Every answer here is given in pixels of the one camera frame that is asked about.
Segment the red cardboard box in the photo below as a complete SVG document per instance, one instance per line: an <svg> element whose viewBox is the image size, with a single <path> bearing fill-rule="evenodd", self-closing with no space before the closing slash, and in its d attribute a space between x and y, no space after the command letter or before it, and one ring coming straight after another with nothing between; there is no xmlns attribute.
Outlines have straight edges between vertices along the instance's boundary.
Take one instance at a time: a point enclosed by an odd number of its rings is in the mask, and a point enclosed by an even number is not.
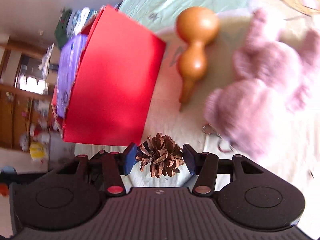
<svg viewBox="0 0 320 240"><path fill-rule="evenodd" d="M82 31L86 45L75 74L63 76L52 100L66 142L140 143L166 44L107 5Z"/></svg>

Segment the orange gourd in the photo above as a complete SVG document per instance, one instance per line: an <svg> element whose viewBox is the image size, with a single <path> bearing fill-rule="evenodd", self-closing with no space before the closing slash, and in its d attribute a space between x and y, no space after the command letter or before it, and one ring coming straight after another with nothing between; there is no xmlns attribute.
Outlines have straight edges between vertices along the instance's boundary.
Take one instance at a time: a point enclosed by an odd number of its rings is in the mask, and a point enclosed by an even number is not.
<svg viewBox="0 0 320 240"><path fill-rule="evenodd" d="M177 61L177 70L182 78L179 102L189 102L195 85L207 73L205 48L213 42L219 31L220 22L216 13L205 7L190 7L176 19L176 32L187 48Z"/></svg>

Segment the brown pine cone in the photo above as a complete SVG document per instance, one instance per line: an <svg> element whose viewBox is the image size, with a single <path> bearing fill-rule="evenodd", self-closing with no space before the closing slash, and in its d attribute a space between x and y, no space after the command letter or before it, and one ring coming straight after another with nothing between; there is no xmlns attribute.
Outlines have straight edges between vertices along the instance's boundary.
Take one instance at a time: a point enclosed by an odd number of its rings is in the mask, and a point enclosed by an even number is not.
<svg viewBox="0 0 320 240"><path fill-rule="evenodd" d="M148 136L138 146L135 159L140 163L141 172L150 165L152 178L173 177L179 174L180 167L185 164L182 148L170 136L162 133L157 133L154 137Z"/></svg>

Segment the pink plush toy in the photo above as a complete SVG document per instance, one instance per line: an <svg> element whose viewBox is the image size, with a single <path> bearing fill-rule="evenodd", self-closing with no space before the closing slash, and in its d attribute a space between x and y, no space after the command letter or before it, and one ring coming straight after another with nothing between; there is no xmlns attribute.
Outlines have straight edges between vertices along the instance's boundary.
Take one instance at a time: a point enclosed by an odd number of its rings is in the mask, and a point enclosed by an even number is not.
<svg viewBox="0 0 320 240"><path fill-rule="evenodd" d="M204 118L234 148L261 155L282 144L293 122L317 89L319 32L309 29L295 50L279 40L280 27L256 10L244 44L233 54L235 80L207 98Z"/></svg>

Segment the pile of folded clothes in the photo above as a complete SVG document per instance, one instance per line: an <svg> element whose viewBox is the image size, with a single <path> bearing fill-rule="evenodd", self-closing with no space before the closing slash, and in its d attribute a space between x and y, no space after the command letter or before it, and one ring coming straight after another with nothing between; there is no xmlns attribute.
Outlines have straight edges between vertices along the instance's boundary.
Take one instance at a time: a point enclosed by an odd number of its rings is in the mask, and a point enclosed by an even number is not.
<svg viewBox="0 0 320 240"><path fill-rule="evenodd" d="M89 7L84 7L81 10L63 8L60 13L61 15L55 28L54 36L56 45L61 50L71 38L80 33L86 23L95 16L98 11Z"/></svg>

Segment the purple packet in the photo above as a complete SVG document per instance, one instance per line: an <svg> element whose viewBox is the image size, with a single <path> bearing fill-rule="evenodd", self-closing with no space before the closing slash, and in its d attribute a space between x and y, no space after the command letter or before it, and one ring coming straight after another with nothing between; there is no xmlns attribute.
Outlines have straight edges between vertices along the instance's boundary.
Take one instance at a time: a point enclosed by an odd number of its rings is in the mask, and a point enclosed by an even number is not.
<svg viewBox="0 0 320 240"><path fill-rule="evenodd" d="M57 75L56 112L64 118L75 79L82 50L87 42L87 35L79 34L70 39L62 48Z"/></svg>

